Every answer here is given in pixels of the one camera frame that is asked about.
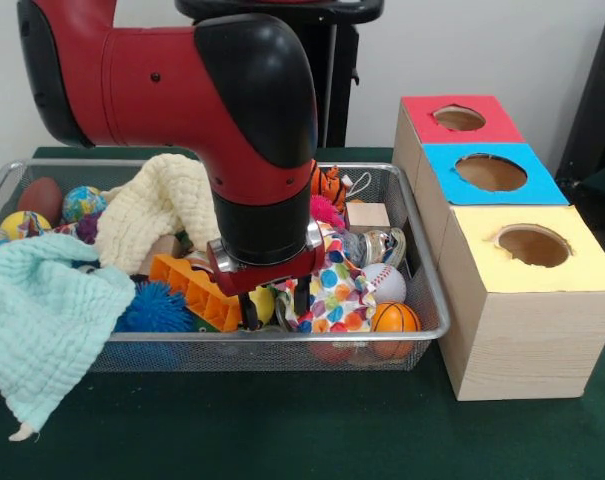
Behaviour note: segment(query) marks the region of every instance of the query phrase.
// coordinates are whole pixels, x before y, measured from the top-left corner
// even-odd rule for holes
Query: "pink fuzzy toy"
[[[324,222],[333,228],[344,228],[344,220],[331,200],[321,195],[311,195],[311,216],[318,222]]]

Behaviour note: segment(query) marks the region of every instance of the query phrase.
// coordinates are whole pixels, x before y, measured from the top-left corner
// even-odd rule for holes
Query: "blue box lid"
[[[424,153],[453,205],[569,204],[525,143],[431,144]]]

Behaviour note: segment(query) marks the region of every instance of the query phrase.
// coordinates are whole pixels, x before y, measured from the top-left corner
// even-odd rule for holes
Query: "red box lid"
[[[422,144],[525,143],[511,117],[490,95],[404,97],[402,103]]]

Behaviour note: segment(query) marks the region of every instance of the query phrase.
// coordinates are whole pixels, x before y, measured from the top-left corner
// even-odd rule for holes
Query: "purple fabric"
[[[98,234],[98,219],[102,212],[85,215],[79,222],[75,234],[80,240],[89,245],[95,243],[95,237]]]

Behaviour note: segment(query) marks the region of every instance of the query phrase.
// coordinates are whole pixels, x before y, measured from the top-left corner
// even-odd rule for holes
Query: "basket rim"
[[[136,167],[142,166],[147,160],[121,159],[71,159],[71,158],[38,158],[18,160],[4,165],[0,170],[0,189],[13,170],[29,166],[60,166],[60,167]],[[384,341],[430,341],[444,336],[450,328],[451,320],[448,302],[440,282],[439,275],[431,258],[430,248],[424,232],[421,217],[418,213],[415,199],[404,172],[396,165],[378,162],[318,162],[321,168],[339,166],[345,170],[384,170],[396,176],[400,183],[404,204],[407,208],[409,224],[424,269],[426,283],[431,298],[435,303],[438,326],[433,330],[419,332],[369,332],[369,333],[324,333],[306,334],[296,332],[244,332],[233,333],[114,333],[109,342],[384,342]]]

